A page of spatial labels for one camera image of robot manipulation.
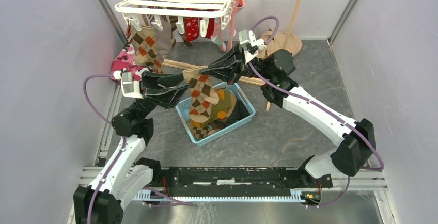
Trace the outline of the argyle patterned sock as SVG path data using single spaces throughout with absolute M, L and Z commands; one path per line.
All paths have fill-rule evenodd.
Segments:
M 215 118 L 215 105 L 220 101 L 216 91 L 212 87 L 208 75 L 202 75 L 201 71 L 207 66 L 197 66 L 182 71 L 183 79 L 189 84 L 191 106 L 189 118 L 195 123 L 205 124 Z
M 131 25 L 127 34 L 130 35 L 130 43 L 135 50 L 135 64 L 148 66 L 154 73 L 163 74 L 164 59 L 158 52 L 155 28 L 140 26 L 140 30 L 137 30 Z

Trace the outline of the green orange striped sock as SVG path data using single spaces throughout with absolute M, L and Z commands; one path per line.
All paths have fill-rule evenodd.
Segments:
M 217 91 L 217 94 L 219 96 L 218 103 L 213 104 L 211 101 L 206 101 L 210 107 L 210 114 L 205 123 L 210 123 L 217 119 L 228 118 L 237 104 L 236 96 L 230 91 Z

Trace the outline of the white plastic clip hanger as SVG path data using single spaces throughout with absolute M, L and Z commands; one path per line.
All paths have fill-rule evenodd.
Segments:
M 209 18 L 220 19 L 221 30 L 224 30 L 229 21 L 235 0 L 122 0 L 114 5 L 117 12 L 122 13 L 125 21 L 140 29 L 138 16 L 152 15 L 152 25 L 162 30 L 160 16 L 177 17 L 176 24 L 179 33 L 185 31 L 183 18 L 195 17 L 201 20 L 200 35 L 207 32 Z

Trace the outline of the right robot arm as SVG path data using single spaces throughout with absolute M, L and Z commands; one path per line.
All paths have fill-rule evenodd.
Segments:
M 242 76 L 263 80 L 261 90 L 270 103 L 298 115 L 330 139 L 336 146 L 333 151 L 313 155 L 300 166 L 298 179 L 303 186 L 311 187 L 319 178 L 335 172 L 357 175 L 376 153 L 374 125 L 365 118 L 357 121 L 344 116 L 311 96 L 290 78 L 294 70 L 292 54 L 281 49 L 266 59 L 249 62 L 242 52 L 229 52 L 202 69 L 201 74 L 229 84 Z

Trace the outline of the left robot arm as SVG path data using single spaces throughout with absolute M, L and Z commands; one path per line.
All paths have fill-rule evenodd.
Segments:
M 141 189 L 161 183 L 159 161 L 136 160 L 153 136 L 153 119 L 147 116 L 158 106 L 174 108 L 189 88 L 182 83 L 181 73 L 145 71 L 138 81 L 127 71 L 114 71 L 105 77 L 119 81 L 123 95 L 133 97 L 134 102 L 112 120 L 103 118 L 121 139 L 99 174 L 74 192 L 76 223 L 121 223 L 126 207 Z

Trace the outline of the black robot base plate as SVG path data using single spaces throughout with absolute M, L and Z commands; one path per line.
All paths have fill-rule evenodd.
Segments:
M 297 202 L 318 200 L 333 187 L 331 175 L 303 182 L 304 174 L 288 167 L 168 167 L 143 188 L 136 201 Z

